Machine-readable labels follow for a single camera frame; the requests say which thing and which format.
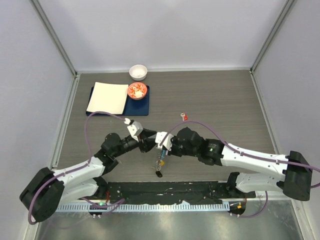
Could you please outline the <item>steel key organizer blue handle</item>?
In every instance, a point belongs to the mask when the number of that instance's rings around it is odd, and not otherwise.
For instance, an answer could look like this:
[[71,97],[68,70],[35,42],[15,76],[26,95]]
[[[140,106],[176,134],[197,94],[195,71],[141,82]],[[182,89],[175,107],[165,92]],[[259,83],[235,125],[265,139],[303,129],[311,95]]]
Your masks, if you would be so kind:
[[164,166],[161,166],[161,162],[164,162],[164,159],[167,155],[168,151],[166,149],[161,149],[158,153],[157,156],[157,160],[155,161],[155,167],[153,167],[153,169],[155,169],[155,171],[160,171],[161,168]]

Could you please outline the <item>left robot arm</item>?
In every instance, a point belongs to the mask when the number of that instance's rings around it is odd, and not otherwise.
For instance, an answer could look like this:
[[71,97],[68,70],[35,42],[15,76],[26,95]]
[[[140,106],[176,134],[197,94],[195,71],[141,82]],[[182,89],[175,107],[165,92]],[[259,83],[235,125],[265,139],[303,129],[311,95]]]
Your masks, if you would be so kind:
[[157,145],[157,132],[145,128],[131,131],[125,138],[108,134],[100,150],[88,160],[59,170],[41,168],[19,196],[28,210],[31,225],[51,217],[60,205],[82,197],[100,200],[107,192],[103,175],[117,165],[117,157],[134,149],[149,152]]

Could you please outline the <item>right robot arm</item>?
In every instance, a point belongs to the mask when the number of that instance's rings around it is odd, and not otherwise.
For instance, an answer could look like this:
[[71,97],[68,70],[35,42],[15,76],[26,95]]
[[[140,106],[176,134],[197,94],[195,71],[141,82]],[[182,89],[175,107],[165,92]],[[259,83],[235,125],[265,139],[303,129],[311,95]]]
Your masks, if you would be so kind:
[[237,167],[251,174],[232,172],[226,193],[233,198],[254,191],[282,192],[298,201],[309,201],[313,171],[300,152],[268,154],[244,149],[217,139],[204,139],[188,127],[177,135],[167,133],[161,144],[174,156],[196,157],[213,166]]

